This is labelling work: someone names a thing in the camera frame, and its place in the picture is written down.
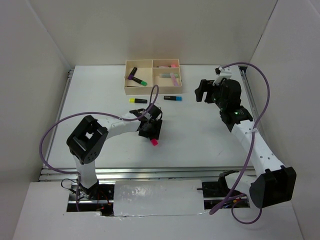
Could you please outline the black pink-capped highlighter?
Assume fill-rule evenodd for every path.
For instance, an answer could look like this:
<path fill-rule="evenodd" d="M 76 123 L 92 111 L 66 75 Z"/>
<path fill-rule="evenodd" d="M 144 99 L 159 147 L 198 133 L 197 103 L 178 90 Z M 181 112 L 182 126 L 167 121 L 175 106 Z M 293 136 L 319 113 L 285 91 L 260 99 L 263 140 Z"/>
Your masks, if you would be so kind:
<path fill-rule="evenodd" d="M 158 140 L 155 139 L 155 138 L 151 139 L 150 142 L 151 142 L 151 144 L 152 144 L 153 146 L 157 146 L 157 145 L 159 144 L 159 143 L 158 143 Z"/>

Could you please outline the pastel purple translucent highlighter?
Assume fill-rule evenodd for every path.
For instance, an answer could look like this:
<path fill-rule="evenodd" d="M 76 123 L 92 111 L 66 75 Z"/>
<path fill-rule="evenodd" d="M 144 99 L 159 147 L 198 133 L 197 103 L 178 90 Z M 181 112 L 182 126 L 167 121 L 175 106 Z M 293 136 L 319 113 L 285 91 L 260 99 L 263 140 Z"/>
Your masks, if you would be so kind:
<path fill-rule="evenodd" d="M 179 75 L 177 73 L 173 73 L 173 72 L 171 72 L 169 75 L 171 77 L 173 85 L 175 87 L 180 86 L 179 81 L 178 81 Z"/>

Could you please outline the black blue-capped highlighter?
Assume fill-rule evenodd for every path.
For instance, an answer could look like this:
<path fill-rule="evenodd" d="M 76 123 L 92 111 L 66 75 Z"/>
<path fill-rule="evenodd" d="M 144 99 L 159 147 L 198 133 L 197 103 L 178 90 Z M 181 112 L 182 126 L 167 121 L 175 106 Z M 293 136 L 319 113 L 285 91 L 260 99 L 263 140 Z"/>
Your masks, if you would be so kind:
<path fill-rule="evenodd" d="M 167 101 L 182 101 L 182 97 L 181 96 L 169 96 L 169 95 L 165 95 L 163 97 L 164 100 L 167 100 Z"/>

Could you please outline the pastel green translucent highlighter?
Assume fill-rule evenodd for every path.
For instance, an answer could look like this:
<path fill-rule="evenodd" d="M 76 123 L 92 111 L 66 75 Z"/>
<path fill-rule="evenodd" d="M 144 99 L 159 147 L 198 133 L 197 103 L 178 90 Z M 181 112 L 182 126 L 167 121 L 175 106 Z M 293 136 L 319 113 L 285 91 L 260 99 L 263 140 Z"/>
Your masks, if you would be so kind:
<path fill-rule="evenodd" d="M 159 75 L 160 78 L 171 78 L 172 76 L 174 76 L 175 78 L 180 77 L 178 73 L 161 73 Z"/>

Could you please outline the black green-capped highlighter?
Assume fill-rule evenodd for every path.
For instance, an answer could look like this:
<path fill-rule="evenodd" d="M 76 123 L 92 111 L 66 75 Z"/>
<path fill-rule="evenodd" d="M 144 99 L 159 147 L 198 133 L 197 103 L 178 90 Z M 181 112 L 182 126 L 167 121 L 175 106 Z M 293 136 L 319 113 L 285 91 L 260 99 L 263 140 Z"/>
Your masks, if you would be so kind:
<path fill-rule="evenodd" d="M 136 83 L 138 83 L 138 84 L 140 84 L 140 85 L 142 85 L 144 87 L 146 87 L 148 85 L 147 82 L 145 82 L 145 81 L 143 81 L 143 80 L 141 80 L 139 78 L 136 78 L 134 76 L 131 78 L 131 80 L 133 80 L 134 82 L 136 82 Z"/>

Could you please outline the black purple-capped highlighter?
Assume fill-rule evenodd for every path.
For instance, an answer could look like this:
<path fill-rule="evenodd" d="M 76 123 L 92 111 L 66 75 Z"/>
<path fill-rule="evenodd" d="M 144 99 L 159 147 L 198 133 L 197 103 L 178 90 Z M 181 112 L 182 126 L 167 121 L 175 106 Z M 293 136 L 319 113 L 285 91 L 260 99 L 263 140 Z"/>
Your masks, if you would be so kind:
<path fill-rule="evenodd" d="M 127 79 L 128 79 L 128 80 L 132 80 L 133 77 L 135 76 L 137 70 L 138 70 L 137 67 L 134 67 L 134 68 L 132 69 L 132 71 L 130 72 L 130 74 L 128 75 Z"/>

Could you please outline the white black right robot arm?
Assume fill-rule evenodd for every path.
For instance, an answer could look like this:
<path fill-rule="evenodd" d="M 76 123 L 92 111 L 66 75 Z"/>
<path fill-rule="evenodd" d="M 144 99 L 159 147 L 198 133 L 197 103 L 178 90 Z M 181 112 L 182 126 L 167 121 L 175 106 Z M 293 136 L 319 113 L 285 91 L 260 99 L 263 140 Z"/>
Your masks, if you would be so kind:
<path fill-rule="evenodd" d="M 196 101 L 216 104 L 222 122 L 249 155 L 256 177 L 238 171 L 219 175 L 218 190 L 230 196 L 235 190 L 246 194 L 258 209 L 290 201 L 297 178 L 292 167 L 286 167 L 271 151 L 255 127 L 250 112 L 241 105 L 241 85 L 224 78 L 219 84 L 202 79 L 195 90 Z"/>

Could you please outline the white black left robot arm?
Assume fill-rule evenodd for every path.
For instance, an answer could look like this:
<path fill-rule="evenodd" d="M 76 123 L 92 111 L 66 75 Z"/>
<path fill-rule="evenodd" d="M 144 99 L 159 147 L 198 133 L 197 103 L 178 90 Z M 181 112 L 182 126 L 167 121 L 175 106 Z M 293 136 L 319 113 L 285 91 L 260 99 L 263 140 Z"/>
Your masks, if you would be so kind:
<path fill-rule="evenodd" d="M 162 127 L 162 110 L 153 105 L 149 111 L 143 108 L 130 110 L 120 118 L 96 119 L 85 116 L 68 137 L 66 144 L 76 163 L 77 183 L 81 194 L 88 200 L 97 197 L 99 181 L 95 160 L 105 141 L 125 133 L 138 132 L 156 146 Z"/>

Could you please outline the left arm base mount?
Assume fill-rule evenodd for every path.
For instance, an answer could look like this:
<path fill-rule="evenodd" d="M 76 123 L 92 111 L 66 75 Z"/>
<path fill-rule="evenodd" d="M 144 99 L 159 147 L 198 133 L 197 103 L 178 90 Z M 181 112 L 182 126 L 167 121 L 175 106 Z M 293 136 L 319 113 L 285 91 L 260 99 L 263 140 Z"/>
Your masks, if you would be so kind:
<path fill-rule="evenodd" d="M 75 180 L 65 178 L 60 182 L 60 186 L 69 191 L 69 200 L 76 201 L 107 201 L 111 203 L 114 199 L 115 184 L 95 184 L 92 189 L 85 190 L 78 187 Z"/>

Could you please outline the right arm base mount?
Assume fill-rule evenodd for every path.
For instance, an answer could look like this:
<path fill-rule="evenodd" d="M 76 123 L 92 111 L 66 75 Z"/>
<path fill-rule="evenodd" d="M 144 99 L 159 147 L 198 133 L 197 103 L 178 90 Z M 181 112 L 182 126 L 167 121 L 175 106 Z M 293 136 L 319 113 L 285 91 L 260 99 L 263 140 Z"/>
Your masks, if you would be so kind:
<path fill-rule="evenodd" d="M 198 193 L 202 193 L 204 198 L 226 197 L 231 186 L 227 185 L 226 177 L 231 174 L 238 174 L 239 170 L 205 170 L 200 171 L 201 186 L 196 188 Z"/>

